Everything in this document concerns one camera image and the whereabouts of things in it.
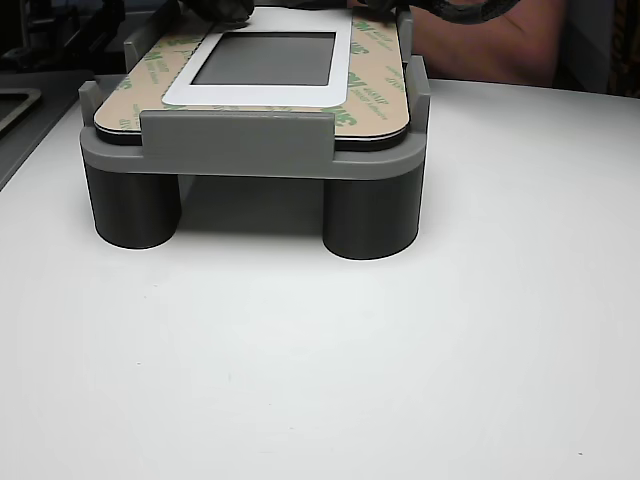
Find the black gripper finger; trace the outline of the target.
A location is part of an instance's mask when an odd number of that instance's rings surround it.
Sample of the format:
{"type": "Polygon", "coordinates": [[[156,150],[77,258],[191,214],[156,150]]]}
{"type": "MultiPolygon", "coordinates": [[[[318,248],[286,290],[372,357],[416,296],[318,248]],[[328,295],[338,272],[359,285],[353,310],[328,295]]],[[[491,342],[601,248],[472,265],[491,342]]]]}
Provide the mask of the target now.
{"type": "Polygon", "coordinates": [[[223,24],[246,23],[255,9],[253,0],[182,0],[201,19],[223,24]]]}

